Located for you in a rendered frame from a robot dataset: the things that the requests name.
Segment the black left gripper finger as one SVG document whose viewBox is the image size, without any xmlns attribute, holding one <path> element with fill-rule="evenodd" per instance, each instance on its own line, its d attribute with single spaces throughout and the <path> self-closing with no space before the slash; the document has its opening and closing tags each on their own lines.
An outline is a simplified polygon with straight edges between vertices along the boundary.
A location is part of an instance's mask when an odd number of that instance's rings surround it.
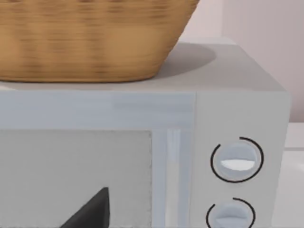
<svg viewBox="0 0 304 228">
<path fill-rule="evenodd" d="M 109 188 L 104 187 L 59 228 L 109 228 L 109 226 Z"/>
</svg>

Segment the pale microwave door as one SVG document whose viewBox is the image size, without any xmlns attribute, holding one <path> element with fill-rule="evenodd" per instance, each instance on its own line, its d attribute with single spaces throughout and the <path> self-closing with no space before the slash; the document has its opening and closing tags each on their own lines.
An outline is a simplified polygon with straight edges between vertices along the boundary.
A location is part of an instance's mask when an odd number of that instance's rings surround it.
<svg viewBox="0 0 304 228">
<path fill-rule="evenodd" d="M 0 92 L 0 228 L 58 228 L 104 187 L 113 227 L 187 227 L 194 111 L 186 92 Z"/>
</svg>

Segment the pale round microwave knob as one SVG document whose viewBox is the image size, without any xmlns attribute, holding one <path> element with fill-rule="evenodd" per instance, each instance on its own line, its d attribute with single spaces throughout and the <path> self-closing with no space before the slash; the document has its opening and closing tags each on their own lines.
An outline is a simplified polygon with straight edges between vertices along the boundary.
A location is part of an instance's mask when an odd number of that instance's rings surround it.
<svg viewBox="0 0 304 228">
<path fill-rule="evenodd" d="M 209 216 L 212 228 L 248 228 L 251 219 L 250 209 L 238 202 L 216 205 Z"/>
<path fill-rule="evenodd" d="M 232 181 L 246 179 L 257 169 L 260 158 L 255 146 L 246 142 L 232 142 L 220 146 L 215 153 L 217 172 Z"/>
</svg>

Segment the woven wicker basket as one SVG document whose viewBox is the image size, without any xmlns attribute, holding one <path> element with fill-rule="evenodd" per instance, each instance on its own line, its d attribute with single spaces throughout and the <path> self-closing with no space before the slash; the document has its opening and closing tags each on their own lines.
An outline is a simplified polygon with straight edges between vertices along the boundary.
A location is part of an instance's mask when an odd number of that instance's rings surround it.
<svg viewBox="0 0 304 228">
<path fill-rule="evenodd" d="M 0 81 L 154 77 L 200 0 L 0 0 Z"/>
</svg>

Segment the pale microwave oven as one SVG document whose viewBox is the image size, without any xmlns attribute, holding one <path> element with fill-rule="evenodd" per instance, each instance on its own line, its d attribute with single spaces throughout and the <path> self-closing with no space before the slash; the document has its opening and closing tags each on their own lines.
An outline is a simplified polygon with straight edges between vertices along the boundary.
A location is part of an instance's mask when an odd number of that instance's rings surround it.
<svg viewBox="0 0 304 228">
<path fill-rule="evenodd" d="M 189 225 L 212 228 L 216 205 L 238 202 L 250 209 L 248 228 L 270 228 L 291 99 L 242 48 L 231 42 L 179 43 L 160 73 L 145 81 L 115 84 L 4 83 L 4 91 L 102 91 L 194 93 Z M 215 168 L 220 146 L 245 142 L 259 154 L 256 171 L 239 181 Z"/>
</svg>

